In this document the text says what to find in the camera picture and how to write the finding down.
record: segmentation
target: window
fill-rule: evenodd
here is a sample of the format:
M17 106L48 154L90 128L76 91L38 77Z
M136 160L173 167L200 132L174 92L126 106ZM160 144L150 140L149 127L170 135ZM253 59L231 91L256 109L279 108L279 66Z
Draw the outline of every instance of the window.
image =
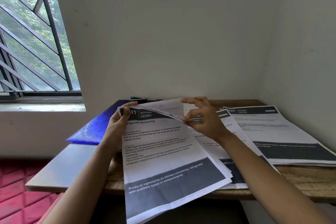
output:
M0 96L81 96L57 0L0 0Z

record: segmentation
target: person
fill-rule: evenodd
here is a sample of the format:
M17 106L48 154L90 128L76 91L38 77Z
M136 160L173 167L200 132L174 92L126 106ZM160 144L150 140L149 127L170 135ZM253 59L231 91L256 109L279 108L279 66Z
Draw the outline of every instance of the person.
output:
M278 224L333 223L300 190L261 160L233 133L225 128L216 110L205 97L182 99L195 104L183 117L184 123L220 144L232 158L251 193ZM136 105L130 102L125 106ZM112 157L121 149L121 137L126 129L130 109L122 117L111 117L105 135L89 161L78 174L63 197L51 210L43 224L89 223L98 198L105 185ZM190 121L201 116L202 122Z

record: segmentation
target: window sill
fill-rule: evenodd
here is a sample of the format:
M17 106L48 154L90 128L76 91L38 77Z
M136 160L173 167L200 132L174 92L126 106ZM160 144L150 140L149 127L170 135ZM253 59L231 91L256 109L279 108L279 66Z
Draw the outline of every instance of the window sill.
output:
M80 104L0 104L0 112L85 112Z

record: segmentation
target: person's left arm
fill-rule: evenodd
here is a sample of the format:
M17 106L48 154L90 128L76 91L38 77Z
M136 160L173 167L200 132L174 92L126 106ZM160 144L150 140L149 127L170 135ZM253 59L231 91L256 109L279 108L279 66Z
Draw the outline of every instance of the person's left arm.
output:
M130 109L125 108L121 118L118 111L111 117L101 143L43 224L90 222L104 188L112 157L121 148L121 137L129 116Z

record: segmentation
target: hand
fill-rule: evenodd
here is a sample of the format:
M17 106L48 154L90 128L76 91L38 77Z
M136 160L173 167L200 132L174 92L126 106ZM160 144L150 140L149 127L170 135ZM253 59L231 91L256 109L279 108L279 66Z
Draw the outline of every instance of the hand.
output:
M182 103L195 104L199 109L190 110L186 116L182 118L184 123L195 129L197 132L215 140L219 143L220 139L231 134L224 126L221 119L216 113L206 97L184 98ZM188 121L193 116L201 116L200 122Z
M123 106L137 105L138 102L129 102ZM126 122L131 115L131 111L128 107L124 108L123 116L120 118L119 112L116 111L110 118L107 125L103 140L109 141L118 150L121 149L121 137L126 129Z

